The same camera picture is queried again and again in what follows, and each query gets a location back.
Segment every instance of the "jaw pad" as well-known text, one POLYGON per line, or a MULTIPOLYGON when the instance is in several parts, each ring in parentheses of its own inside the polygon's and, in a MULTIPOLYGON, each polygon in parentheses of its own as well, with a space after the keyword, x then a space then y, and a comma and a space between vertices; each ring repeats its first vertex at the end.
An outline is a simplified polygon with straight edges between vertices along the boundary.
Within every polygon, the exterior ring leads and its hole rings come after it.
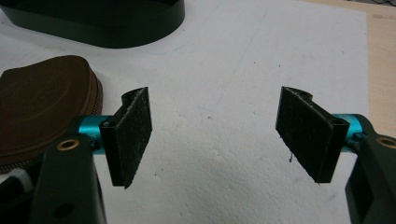
POLYGON ((316 183, 330 183, 349 123, 312 102, 305 91, 282 87, 276 130, 316 183))

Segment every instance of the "white foam board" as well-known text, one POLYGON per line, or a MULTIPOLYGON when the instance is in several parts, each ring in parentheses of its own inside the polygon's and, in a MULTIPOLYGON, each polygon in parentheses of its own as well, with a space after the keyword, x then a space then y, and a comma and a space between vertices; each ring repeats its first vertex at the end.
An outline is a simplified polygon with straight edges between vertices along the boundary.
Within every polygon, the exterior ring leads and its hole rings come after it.
POLYGON ((368 115, 366 16, 296 1, 191 1, 172 34, 101 49, 28 31, 0 12, 0 72, 51 57, 86 58, 104 85, 104 114, 148 86, 153 132, 134 183, 111 186, 95 156, 107 222, 349 223, 343 154, 318 185, 275 130, 281 86, 331 113, 368 115))

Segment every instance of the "wooden surface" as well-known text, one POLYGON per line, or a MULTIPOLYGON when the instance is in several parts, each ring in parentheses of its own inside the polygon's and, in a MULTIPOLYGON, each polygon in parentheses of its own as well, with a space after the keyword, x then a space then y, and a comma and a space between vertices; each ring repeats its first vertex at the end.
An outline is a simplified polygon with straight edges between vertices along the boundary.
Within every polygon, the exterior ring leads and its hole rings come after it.
POLYGON ((396 7, 342 0, 306 1, 367 13, 370 121, 378 133, 396 137, 396 7))

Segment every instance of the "black object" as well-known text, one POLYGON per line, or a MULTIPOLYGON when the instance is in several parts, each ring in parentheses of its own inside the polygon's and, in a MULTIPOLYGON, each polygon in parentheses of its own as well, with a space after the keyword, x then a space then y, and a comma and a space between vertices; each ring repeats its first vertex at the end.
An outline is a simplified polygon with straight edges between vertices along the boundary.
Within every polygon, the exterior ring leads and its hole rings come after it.
POLYGON ((312 102, 305 91, 283 87, 276 130, 316 183, 330 183, 349 124, 312 102))
MULTIPOLYGON (((24 178, 11 177, 0 185, 2 223, 106 223, 92 158, 98 138, 78 132, 82 121, 72 121, 66 135, 47 149, 42 160, 29 163, 22 170, 24 178), (21 187, 26 179, 34 189, 21 187)), ((152 130, 148 88, 122 95, 122 107, 101 126, 106 129, 100 138, 113 184, 128 188, 152 130)))
POLYGON ((184 0, 0 0, 16 25, 103 48, 145 45, 176 30, 184 0))
POLYGON ((114 186, 128 188, 131 185, 151 130, 148 89, 122 95, 122 107, 100 125, 114 186))
POLYGON ((332 118, 311 100, 308 92, 282 87, 276 129, 286 145, 316 182, 334 171, 327 166, 323 173, 322 167, 328 161, 335 165, 341 147, 350 148, 358 155, 346 184, 351 222, 396 223, 396 139, 376 133, 362 115, 349 115, 359 122, 361 132, 347 137, 338 127, 346 121, 332 118))

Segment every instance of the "black rubber jaw pad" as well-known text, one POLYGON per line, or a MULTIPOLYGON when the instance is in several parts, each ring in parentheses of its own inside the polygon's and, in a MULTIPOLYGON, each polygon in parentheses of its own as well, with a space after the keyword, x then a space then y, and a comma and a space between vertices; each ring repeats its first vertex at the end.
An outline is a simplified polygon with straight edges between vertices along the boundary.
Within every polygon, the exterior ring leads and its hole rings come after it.
POLYGON ((316 183, 330 183, 349 123, 312 102, 305 91, 282 87, 276 130, 316 183))
POLYGON ((149 90, 122 95, 122 107, 100 125, 108 169, 114 186, 128 188, 151 135, 149 90))

